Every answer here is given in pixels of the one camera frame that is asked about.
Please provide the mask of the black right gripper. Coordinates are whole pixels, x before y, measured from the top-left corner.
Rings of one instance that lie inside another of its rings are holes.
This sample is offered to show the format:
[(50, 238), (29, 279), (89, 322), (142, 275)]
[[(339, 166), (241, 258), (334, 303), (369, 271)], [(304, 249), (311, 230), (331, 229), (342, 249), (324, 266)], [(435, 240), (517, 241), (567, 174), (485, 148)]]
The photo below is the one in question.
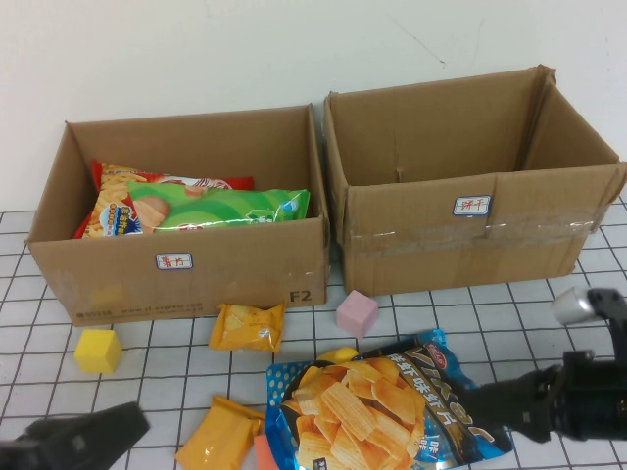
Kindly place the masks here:
[(492, 420), (536, 443), (551, 439), (552, 430), (578, 441), (626, 439), (626, 367), (615, 360), (596, 360), (590, 351), (567, 352), (557, 376), (550, 406), (540, 400), (555, 381), (554, 370), (483, 385), (470, 400), (492, 405)]

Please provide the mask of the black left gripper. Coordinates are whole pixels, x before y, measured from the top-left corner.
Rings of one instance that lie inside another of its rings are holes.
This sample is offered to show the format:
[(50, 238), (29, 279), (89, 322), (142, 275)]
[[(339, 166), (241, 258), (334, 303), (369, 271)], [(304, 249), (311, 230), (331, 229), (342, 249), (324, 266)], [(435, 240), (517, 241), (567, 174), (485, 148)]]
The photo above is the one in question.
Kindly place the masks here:
[(72, 419), (38, 420), (1, 442), (1, 468), (109, 469), (149, 430), (136, 401)]

